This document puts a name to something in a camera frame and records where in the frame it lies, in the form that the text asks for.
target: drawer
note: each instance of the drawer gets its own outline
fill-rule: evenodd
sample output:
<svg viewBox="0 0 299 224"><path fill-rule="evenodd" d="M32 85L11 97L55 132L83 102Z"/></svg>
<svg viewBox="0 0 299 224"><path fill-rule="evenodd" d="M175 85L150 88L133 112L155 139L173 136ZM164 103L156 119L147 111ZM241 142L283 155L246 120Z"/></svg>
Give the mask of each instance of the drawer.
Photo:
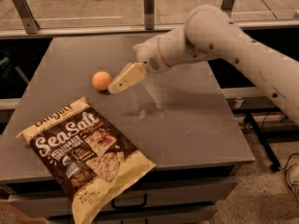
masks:
<svg viewBox="0 0 299 224"><path fill-rule="evenodd" d="M182 224L210 220L217 212L215 205L191 205L152 209L141 212L99 215L92 224ZM73 219L50 221L49 224L74 224Z"/></svg>
<svg viewBox="0 0 299 224"><path fill-rule="evenodd" d="M234 189L234 176L169 182L143 183L133 186L108 203L102 212L130 210L182 203L216 202ZM71 204L61 192L11 195L9 203L28 217L55 217L71 214Z"/></svg>

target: picture of chips on bag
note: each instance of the picture of chips on bag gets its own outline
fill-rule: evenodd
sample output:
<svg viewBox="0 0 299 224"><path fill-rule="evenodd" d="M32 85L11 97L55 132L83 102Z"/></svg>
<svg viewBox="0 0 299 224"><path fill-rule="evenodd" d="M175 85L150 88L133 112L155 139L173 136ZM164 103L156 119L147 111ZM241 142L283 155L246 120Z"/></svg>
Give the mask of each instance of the picture of chips on bag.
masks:
<svg viewBox="0 0 299 224"><path fill-rule="evenodd" d="M155 164L82 98L23 130L25 140L72 203L76 224L90 224L112 199Z"/></svg>

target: concrete floor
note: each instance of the concrete floor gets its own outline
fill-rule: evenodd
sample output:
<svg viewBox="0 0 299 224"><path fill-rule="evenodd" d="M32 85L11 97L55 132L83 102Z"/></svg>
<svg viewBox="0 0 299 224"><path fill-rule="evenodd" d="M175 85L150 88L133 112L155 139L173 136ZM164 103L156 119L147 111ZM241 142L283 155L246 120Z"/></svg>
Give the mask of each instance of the concrete floor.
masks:
<svg viewBox="0 0 299 224"><path fill-rule="evenodd" d="M155 0L157 24L182 23L188 12L201 4L220 7L222 0ZM232 17L236 21L298 19L299 0L236 0ZM143 23L142 0L27 0L42 28L139 25ZM22 29L19 15L10 0L0 0L0 29ZM244 124L244 135L256 162L237 173L239 185L225 201L217 202L218 213L212 224L294 224L299 223L299 205L288 188L284 172L272 173L270 161L254 131ZM272 140L272 148L284 165L290 154L298 152L299 141ZM299 164L294 157L291 164ZM24 222L0 205L0 224Z"/></svg>

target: desk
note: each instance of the desk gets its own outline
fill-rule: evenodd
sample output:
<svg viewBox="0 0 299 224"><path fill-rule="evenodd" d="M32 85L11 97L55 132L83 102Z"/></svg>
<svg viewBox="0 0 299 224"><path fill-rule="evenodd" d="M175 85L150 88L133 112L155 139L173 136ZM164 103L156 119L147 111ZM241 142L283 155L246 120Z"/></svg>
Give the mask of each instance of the desk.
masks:
<svg viewBox="0 0 299 224"><path fill-rule="evenodd" d="M33 150L15 136L85 96L157 164L102 210L99 223L139 218L149 223L197 222L214 215L214 203L237 184L236 168L254 157L208 64L182 64L149 75L117 95L92 86L95 72L116 76L135 60L132 46L154 35L52 40L0 140L0 166L6 167L0 171L0 183L10 188L11 204L29 217L70 214L60 187ZM145 196L144 205L134 212L128 208L143 203Z"/></svg>

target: brown chip bag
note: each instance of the brown chip bag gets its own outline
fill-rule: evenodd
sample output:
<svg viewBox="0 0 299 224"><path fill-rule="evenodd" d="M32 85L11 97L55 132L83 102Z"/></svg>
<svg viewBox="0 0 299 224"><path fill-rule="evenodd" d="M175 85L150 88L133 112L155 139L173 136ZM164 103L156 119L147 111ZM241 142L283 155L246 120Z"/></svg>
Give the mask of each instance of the brown chip bag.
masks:
<svg viewBox="0 0 299 224"><path fill-rule="evenodd" d="M85 98L23 130L72 203L77 224L90 224L112 199L155 164Z"/></svg>

